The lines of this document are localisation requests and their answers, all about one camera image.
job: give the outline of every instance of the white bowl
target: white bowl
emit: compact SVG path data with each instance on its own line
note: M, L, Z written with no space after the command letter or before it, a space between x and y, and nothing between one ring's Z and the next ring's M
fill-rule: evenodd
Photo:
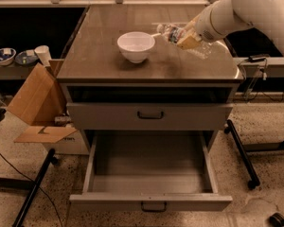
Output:
M0 65L6 66L12 64L16 55L16 51L12 48L0 49Z
M120 52L132 63L141 63L145 60L154 44L154 38L144 32L129 32L117 39Z

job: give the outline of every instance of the drawer handle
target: drawer handle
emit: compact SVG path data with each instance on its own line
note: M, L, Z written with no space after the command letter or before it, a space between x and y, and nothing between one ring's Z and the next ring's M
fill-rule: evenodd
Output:
M164 207L163 209L146 209L144 207L144 203L143 201L141 201L141 209L143 212L146 212L146 213L163 213L163 212L166 212L167 211L167 203L164 202Z
M162 111L158 115L145 115L142 114L140 111L138 111L136 114L140 119L162 119L164 117L164 112Z

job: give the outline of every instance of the concrete floor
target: concrete floor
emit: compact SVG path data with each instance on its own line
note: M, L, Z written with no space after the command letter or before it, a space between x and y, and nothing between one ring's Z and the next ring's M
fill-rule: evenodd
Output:
M231 114L241 141L277 142L284 139L284 102L239 103ZM15 144L13 140L27 127L10 113L0 122L0 152L21 172L35 178L46 151L40 144ZM230 134L220 131L210 151L219 191L233 202L223 212L92 212L79 211L69 195L80 192L87 156L57 155L59 164L50 165L42 189L54 201L63 227L69 226L197 226L259 227L271 226L268 217L275 212L284 216L284 151L253 153L251 161L261 181L249 190L249 176ZM22 177L0 157L0 177ZM0 190L0 227L11 226L25 199L26 191ZM23 226L61 226L53 205L39 191Z

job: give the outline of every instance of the cabinet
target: cabinet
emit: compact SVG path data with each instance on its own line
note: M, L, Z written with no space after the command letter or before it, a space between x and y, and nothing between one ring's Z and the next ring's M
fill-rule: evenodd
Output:
M188 21L202 8L90 7L58 74L75 127L93 133L73 204L164 212L221 211L231 202L208 157L242 81L227 47L213 44L202 60L156 38L150 57L132 64L115 43L128 30L153 33L156 23Z

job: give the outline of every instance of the closed drawer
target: closed drawer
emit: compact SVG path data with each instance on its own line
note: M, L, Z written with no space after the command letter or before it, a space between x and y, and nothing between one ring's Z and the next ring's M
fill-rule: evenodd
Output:
M82 194L72 204L105 211L221 211L199 131L96 131Z
M77 129L222 130L231 104L68 103Z

